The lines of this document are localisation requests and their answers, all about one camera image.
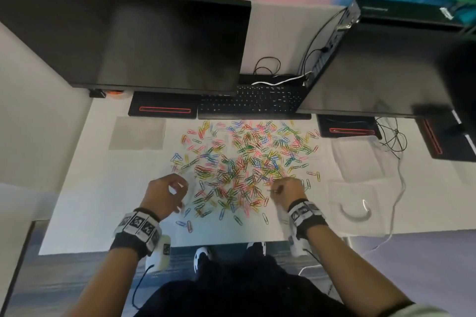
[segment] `person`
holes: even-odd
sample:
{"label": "person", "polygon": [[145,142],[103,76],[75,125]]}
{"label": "person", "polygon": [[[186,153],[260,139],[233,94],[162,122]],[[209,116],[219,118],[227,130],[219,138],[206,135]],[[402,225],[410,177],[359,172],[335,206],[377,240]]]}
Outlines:
{"label": "person", "polygon": [[[176,194],[170,193],[169,186]],[[187,181],[176,174],[151,181],[134,213],[146,213],[151,216],[150,220],[163,220],[172,212],[179,212],[187,190]],[[264,243],[254,243],[241,260],[230,264],[213,261],[206,248],[199,248],[194,262],[195,280],[164,284],[136,316],[448,316],[437,308],[414,304],[349,248],[307,200],[300,180],[274,181],[271,198],[289,212],[297,225],[297,233],[309,241],[343,303],[320,292],[308,279],[285,272],[276,260],[266,255]],[[130,218],[126,215],[119,230],[132,225]],[[146,253],[141,249],[143,244],[128,239],[130,234],[122,239],[124,233],[116,235],[102,266],[65,316],[122,314],[138,262]]]}

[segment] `shoe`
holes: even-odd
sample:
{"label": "shoe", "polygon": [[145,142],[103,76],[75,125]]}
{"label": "shoe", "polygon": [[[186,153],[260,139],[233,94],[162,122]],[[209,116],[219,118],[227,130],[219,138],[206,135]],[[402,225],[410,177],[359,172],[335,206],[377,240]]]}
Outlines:
{"label": "shoe", "polygon": [[266,255],[266,242],[249,242],[246,249],[252,248],[256,254]]}
{"label": "shoe", "polygon": [[199,270],[199,267],[207,261],[211,260],[211,252],[208,247],[200,247],[195,252],[195,257],[193,259],[193,269],[195,273]]}

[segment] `forearm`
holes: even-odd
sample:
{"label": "forearm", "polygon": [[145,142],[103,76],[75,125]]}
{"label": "forearm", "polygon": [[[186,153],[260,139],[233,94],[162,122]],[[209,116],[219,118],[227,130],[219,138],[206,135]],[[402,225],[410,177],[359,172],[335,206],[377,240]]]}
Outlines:
{"label": "forearm", "polygon": [[119,317],[139,258],[133,249],[111,250],[103,264],[65,317]]}
{"label": "forearm", "polygon": [[307,237],[342,302],[357,315],[373,317],[410,302],[402,291],[349,248],[329,227],[311,227]]}

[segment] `black pants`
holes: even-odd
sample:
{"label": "black pants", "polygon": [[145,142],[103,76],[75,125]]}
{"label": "black pants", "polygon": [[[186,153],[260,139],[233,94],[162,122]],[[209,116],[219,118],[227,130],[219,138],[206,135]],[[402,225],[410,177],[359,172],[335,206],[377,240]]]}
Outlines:
{"label": "black pants", "polygon": [[247,250],[233,264],[206,261],[195,281],[159,288],[136,314],[151,316],[354,316],[304,277],[290,275],[271,256]]}

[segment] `keyboard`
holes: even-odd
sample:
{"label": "keyboard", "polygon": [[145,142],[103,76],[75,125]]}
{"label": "keyboard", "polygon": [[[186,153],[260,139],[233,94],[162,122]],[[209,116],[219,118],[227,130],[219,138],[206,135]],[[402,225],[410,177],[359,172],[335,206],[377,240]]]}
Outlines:
{"label": "keyboard", "polygon": [[236,97],[202,95],[199,119],[311,119],[295,113],[306,97],[303,86],[239,85]]}

